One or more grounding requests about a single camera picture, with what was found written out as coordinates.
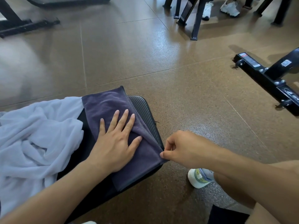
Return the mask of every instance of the sneaker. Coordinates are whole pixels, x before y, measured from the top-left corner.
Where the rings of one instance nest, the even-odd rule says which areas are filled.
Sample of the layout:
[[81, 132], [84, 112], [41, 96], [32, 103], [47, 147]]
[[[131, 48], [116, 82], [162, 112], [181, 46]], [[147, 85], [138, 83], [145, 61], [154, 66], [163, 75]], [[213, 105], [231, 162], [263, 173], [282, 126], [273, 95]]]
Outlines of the sneaker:
[[227, 0], [225, 3], [221, 6], [220, 12], [228, 14], [230, 17], [237, 17], [240, 12], [237, 10], [237, 5], [238, 3], [236, 1], [233, 1], [229, 4], [226, 4]]
[[211, 10], [212, 10], [212, 6], [214, 4], [212, 2], [207, 2], [206, 5], [204, 6], [204, 13], [202, 15], [202, 19], [205, 21], [208, 21], [210, 19], [211, 16]]
[[190, 169], [188, 171], [188, 179], [194, 188], [202, 188], [212, 182], [212, 179], [207, 178], [200, 168]]

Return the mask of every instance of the towel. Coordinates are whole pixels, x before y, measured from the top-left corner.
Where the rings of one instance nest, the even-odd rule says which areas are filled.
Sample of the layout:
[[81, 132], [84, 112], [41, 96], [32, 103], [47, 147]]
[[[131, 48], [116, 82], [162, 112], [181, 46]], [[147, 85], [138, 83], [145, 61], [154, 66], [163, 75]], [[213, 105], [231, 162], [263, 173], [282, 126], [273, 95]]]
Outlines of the towel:
[[135, 114], [135, 123], [130, 132], [128, 144], [139, 135], [143, 139], [132, 160], [120, 171], [111, 174], [117, 191], [125, 189], [134, 181], [167, 162], [167, 160], [160, 157], [160, 153], [163, 150], [141, 119], [122, 86], [114, 90], [86, 95], [82, 97], [82, 101], [89, 128], [95, 139], [99, 135], [99, 122], [101, 118], [105, 120], [105, 128], [107, 130], [116, 110], [120, 111], [119, 119], [126, 109], [129, 110], [129, 116], [133, 113]]
[[56, 181], [82, 141], [82, 110], [66, 97], [1, 113], [0, 217]]

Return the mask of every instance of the left hand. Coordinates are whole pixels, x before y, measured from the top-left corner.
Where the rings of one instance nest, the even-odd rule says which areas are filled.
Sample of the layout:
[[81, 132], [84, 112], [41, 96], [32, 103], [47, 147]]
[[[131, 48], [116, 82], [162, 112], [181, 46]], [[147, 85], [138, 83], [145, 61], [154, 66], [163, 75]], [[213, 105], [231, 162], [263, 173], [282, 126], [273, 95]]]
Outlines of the left hand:
[[104, 119], [100, 121], [100, 132], [86, 162], [96, 167], [98, 170], [104, 168], [107, 174], [117, 172], [122, 169], [132, 158], [142, 140], [139, 136], [135, 138], [128, 146], [129, 133], [132, 130], [135, 114], [132, 114], [129, 122], [125, 126], [129, 115], [128, 109], [118, 120], [119, 110], [117, 110], [111, 120], [110, 126], [106, 132]]

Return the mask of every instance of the dark purple towel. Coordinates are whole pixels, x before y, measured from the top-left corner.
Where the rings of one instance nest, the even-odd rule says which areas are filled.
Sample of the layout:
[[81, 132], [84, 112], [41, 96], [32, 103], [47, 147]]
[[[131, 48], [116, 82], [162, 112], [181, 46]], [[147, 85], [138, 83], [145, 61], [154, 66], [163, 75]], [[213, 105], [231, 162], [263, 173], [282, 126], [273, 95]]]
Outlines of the dark purple towel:
[[167, 160], [160, 158], [162, 149], [134, 108], [122, 86], [114, 90], [86, 95], [82, 97], [82, 102], [85, 108], [88, 125], [95, 139], [97, 139], [99, 135], [99, 123], [101, 118], [105, 120], [107, 130], [116, 110], [120, 111], [118, 120], [126, 109], [129, 110], [129, 116], [135, 113], [135, 123], [130, 132], [128, 144], [139, 135], [141, 135], [143, 139], [132, 160], [120, 171], [111, 175], [113, 184], [118, 191], [123, 190], [134, 181], [167, 162]]

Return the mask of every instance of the forearm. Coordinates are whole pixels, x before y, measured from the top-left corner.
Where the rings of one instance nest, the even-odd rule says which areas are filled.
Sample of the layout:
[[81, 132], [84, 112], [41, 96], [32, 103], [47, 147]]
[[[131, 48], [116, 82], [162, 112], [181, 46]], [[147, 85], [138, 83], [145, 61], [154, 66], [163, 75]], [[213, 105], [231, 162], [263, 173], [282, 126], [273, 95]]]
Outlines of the forearm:
[[299, 219], [299, 178], [295, 173], [219, 150], [210, 169], [231, 178], [245, 193], [260, 203], [282, 224]]
[[66, 176], [30, 198], [0, 220], [10, 223], [62, 224], [83, 198], [109, 173], [81, 162]]

